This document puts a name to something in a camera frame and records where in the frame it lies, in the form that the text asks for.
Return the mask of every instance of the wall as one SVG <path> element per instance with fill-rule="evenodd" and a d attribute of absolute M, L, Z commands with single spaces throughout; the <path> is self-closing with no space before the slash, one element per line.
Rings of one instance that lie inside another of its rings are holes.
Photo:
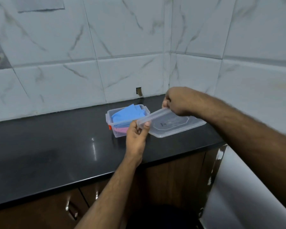
<path fill-rule="evenodd" d="M 168 89 L 172 0 L 63 0 L 17 12 L 0 0 L 0 121 Z"/>
<path fill-rule="evenodd" d="M 173 0 L 171 52 L 170 87 L 214 94 L 286 134 L 286 0 Z M 201 221 L 286 228 L 286 209 L 228 149 Z"/>

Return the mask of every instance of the hand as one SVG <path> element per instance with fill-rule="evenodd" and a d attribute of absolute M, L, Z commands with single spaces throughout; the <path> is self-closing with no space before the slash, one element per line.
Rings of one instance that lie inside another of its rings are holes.
<path fill-rule="evenodd" d="M 213 97 L 187 87 L 170 88 L 162 103 L 163 108 L 169 108 L 179 116 L 201 117 L 207 110 L 209 100 Z"/>
<path fill-rule="evenodd" d="M 137 127 L 137 121 L 133 121 L 127 130 L 125 158 L 134 161 L 136 167 L 142 162 L 149 126 L 150 122 L 146 122 L 144 129 L 140 129 Z"/>

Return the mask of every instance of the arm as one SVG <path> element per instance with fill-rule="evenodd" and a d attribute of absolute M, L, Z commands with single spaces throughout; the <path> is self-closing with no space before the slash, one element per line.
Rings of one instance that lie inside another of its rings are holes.
<path fill-rule="evenodd" d="M 130 124 L 122 163 L 75 229 L 119 228 L 135 169 L 142 161 L 148 131 L 149 123 L 145 124 L 143 130 L 137 129 L 135 121 Z"/>
<path fill-rule="evenodd" d="M 274 196 L 286 207 L 286 136 L 190 88 L 168 90 L 163 107 L 210 123 Z"/>

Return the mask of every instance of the person's left hand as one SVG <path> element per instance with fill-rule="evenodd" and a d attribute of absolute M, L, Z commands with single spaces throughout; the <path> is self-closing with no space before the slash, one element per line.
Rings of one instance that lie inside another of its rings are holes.
<path fill-rule="evenodd" d="M 146 122 L 144 129 L 137 127 L 137 121 L 130 123 L 126 134 L 126 154 L 125 158 L 134 161 L 136 166 L 142 162 L 145 149 L 145 141 L 149 132 L 150 122 Z"/>

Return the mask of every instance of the person's right arm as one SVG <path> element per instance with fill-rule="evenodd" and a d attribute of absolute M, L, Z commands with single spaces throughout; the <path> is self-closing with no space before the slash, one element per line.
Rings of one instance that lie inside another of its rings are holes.
<path fill-rule="evenodd" d="M 163 107 L 210 123 L 286 207 L 285 135 L 215 97 L 186 87 L 170 88 Z"/>

